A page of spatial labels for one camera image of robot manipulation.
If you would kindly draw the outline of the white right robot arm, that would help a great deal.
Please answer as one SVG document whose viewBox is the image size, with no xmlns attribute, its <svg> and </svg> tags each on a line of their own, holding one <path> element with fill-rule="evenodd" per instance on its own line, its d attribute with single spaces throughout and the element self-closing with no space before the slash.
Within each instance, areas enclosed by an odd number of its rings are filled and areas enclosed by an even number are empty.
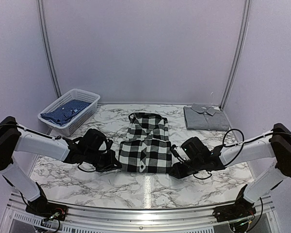
<svg viewBox="0 0 291 233">
<path fill-rule="evenodd" d="M 187 160 L 181 158 L 176 146 L 170 148 L 178 162 L 173 164 L 169 175 L 177 179 L 195 175 L 200 171 L 224 170 L 243 162 L 274 159 L 274 163 L 267 170 L 241 189 L 231 206 L 230 212 L 234 217 L 242 217 L 259 198 L 285 179 L 291 178 L 291 131 L 281 123 L 275 124 L 270 131 L 255 138 L 229 145 L 222 143 L 212 150 L 198 137 L 188 139 L 180 148 L 188 156 Z"/>
</svg>

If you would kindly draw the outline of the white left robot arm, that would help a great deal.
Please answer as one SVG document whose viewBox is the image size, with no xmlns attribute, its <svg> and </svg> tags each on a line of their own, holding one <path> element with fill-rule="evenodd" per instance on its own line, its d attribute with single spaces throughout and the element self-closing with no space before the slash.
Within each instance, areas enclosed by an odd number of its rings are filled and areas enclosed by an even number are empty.
<svg viewBox="0 0 291 233">
<path fill-rule="evenodd" d="M 66 164 L 88 163 L 95 172 L 107 172 L 122 167 L 111 149 L 113 141 L 102 132 L 89 129 L 75 139 L 50 136 L 28 129 L 12 116 L 0 123 L 0 174 L 21 196 L 27 199 L 29 210 L 48 216 L 51 212 L 43 189 L 30 179 L 13 158 L 16 151 L 43 155 Z"/>
</svg>

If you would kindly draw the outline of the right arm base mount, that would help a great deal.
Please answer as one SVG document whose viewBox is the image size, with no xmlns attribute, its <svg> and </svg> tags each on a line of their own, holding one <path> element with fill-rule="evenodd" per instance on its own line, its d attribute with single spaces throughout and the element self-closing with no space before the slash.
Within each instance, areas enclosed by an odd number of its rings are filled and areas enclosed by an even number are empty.
<svg viewBox="0 0 291 233">
<path fill-rule="evenodd" d="M 230 221 L 234 219 L 253 216 L 256 213 L 256 209 L 253 205 L 223 205 L 217 206 L 213 209 L 212 215 L 216 218 L 217 222 Z"/>
</svg>

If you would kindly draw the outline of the black white plaid shirt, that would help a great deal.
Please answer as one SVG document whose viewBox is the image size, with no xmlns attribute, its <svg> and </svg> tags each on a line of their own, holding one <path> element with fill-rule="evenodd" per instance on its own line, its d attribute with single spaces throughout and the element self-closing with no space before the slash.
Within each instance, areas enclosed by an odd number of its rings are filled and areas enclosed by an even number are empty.
<svg viewBox="0 0 291 233">
<path fill-rule="evenodd" d="M 172 167 L 168 120 L 154 113 L 129 115 L 127 136 L 120 143 L 118 159 L 123 172 L 169 173 Z"/>
</svg>

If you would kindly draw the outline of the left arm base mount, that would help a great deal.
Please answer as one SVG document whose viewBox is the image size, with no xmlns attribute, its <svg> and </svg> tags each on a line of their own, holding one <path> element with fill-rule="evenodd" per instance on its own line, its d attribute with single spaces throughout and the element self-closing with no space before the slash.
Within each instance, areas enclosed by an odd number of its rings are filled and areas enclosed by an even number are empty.
<svg viewBox="0 0 291 233">
<path fill-rule="evenodd" d="M 64 221 L 68 207 L 48 201 L 28 202 L 26 212 L 50 219 L 53 216 L 56 220 Z"/>
</svg>

